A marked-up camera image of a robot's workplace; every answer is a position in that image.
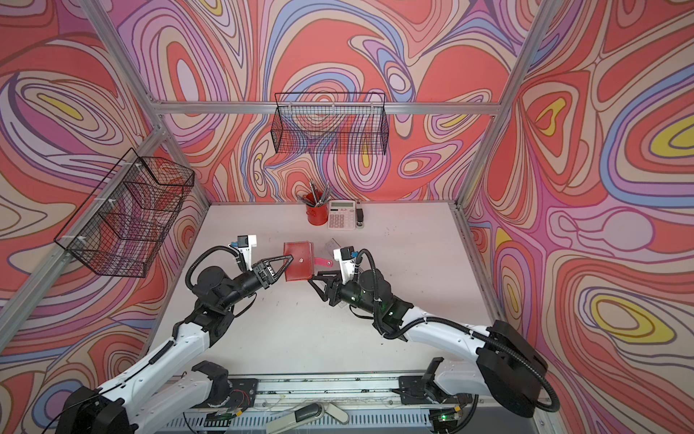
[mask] red leather cover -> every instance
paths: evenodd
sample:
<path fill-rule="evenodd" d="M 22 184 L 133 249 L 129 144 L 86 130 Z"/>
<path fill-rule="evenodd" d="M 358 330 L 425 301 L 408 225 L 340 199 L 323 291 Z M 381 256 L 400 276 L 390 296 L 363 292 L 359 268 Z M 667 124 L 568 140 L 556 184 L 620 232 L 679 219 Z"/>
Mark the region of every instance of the red leather cover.
<path fill-rule="evenodd" d="M 310 241 L 285 242 L 285 255 L 292 255 L 294 260 L 285 271 L 285 280 L 307 281 L 313 277 L 313 243 Z"/>

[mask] red pen cup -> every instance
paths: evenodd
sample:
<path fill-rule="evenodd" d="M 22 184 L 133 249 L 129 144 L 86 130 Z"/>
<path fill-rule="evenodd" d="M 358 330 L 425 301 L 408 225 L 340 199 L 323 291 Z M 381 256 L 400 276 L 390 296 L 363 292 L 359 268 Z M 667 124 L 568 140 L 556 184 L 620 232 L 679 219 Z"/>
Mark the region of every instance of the red pen cup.
<path fill-rule="evenodd" d="M 312 203 L 316 203 L 316 200 L 313 197 L 313 193 L 306 194 L 304 196 L 306 200 Z M 328 222 L 328 204 L 326 203 L 323 206 L 319 206 L 318 208 L 313 208 L 311 206 L 306 205 L 306 215 L 308 216 L 308 222 L 314 226 L 321 226 L 324 225 L 325 223 Z"/>

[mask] black wire basket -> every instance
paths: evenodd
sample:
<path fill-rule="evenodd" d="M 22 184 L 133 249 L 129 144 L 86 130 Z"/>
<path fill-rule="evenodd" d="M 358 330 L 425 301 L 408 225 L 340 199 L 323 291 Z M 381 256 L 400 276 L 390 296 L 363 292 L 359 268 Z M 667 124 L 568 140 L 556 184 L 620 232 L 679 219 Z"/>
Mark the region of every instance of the black wire basket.
<path fill-rule="evenodd" d="M 385 101 L 382 92 L 276 93 L 275 152 L 385 155 Z"/>
<path fill-rule="evenodd" d="M 61 233 L 84 203 L 54 241 L 100 276 L 145 277 L 193 188 L 195 175 L 161 157 L 138 156 L 121 170 L 127 170 L 122 181 L 69 244 L 59 242 L 65 238 Z"/>

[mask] pink strap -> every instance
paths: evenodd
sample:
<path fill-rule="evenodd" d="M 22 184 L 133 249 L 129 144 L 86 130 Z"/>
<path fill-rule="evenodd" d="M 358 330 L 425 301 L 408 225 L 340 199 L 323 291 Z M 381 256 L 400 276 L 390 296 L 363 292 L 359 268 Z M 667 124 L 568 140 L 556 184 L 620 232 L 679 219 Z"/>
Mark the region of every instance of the pink strap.
<path fill-rule="evenodd" d="M 332 261 L 330 259 L 313 258 L 313 263 L 320 267 L 332 267 Z"/>

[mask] psychedelic wallpaper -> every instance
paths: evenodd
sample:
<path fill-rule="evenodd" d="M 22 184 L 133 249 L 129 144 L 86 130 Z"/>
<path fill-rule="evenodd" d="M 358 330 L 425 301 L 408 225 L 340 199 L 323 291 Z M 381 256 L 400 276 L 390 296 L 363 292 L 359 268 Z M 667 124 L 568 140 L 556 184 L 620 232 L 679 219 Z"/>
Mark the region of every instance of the psychedelic wallpaper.
<path fill-rule="evenodd" d="M 465 211 L 567 433 L 694 432 L 694 2 L 567 0 Z"/>
<path fill-rule="evenodd" d="M 123 3 L 109 15 L 164 101 L 372 90 L 399 102 L 498 101 L 537 9 L 474 0 Z M 489 117 L 389 121 L 387 155 L 348 158 L 274 155 L 272 116 L 167 117 L 213 202 L 296 201 L 311 178 L 340 197 L 455 199 Z"/>
<path fill-rule="evenodd" d="M 1 305 L 109 168 L 150 131 L 75 4 L 0 2 Z M 66 268 L 0 354 L 2 433 L 40 433 L 72 390 L 137 360 L 204 209 L 186 201 L 144 279 L 95 276 L 79 262 Z"/>

